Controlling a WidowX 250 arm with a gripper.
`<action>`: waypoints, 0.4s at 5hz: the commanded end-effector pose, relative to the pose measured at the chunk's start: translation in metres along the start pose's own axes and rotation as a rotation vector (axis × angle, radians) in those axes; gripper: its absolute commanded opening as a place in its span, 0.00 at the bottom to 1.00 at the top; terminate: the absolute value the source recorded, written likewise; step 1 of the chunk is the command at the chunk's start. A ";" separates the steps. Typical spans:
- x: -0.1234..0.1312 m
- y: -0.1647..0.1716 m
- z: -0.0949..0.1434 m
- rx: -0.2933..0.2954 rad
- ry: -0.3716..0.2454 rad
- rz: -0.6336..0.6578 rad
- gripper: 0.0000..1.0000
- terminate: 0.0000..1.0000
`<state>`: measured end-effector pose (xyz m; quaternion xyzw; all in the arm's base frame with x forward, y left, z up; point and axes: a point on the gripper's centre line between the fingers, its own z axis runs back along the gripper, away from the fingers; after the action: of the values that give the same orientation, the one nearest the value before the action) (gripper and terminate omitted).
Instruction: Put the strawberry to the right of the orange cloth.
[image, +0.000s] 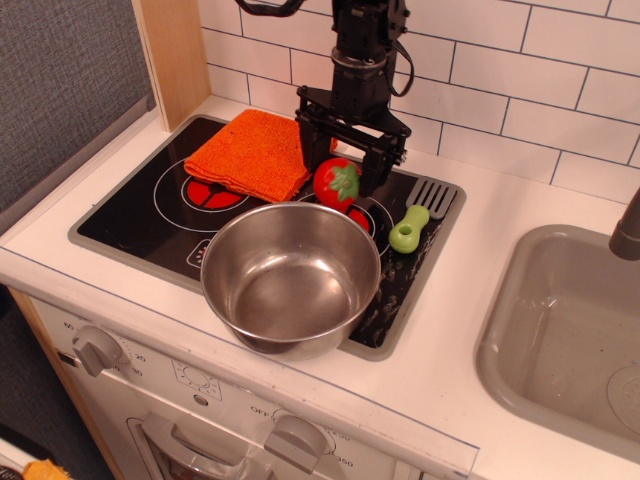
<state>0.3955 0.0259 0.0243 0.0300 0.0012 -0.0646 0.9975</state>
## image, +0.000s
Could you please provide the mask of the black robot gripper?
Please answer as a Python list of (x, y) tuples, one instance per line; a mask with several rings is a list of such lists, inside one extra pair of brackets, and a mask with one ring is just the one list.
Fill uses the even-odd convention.
[(334, 49), (330, 90), (303, 85), (298, 88), (296, 111), (305, 168), (314, 173), (327, 160), (336, 139), (365, 151), (359, 195), (367, 197), (383, 185), (393, 167), (406, 156), (411, 129), (389, 110), (393, 96), (406, 95), (393, 84), (396, 59), (410, 56), (404, 49), (389, 49), (372, 59), (350, 57)]

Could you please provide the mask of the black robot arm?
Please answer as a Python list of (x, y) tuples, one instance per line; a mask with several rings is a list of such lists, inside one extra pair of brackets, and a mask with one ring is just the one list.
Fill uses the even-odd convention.
[(296, 111), (303, 162), (315, 172), (338, 140), (364, 152), (360, 190), (371, 195), (405, 155), (411, 129), (389, 110), (398, 55), (409, 59), (399, 37), (409, 11), (403, 1), (334, 1), (336, 45), (332, 88), (302, 86)]

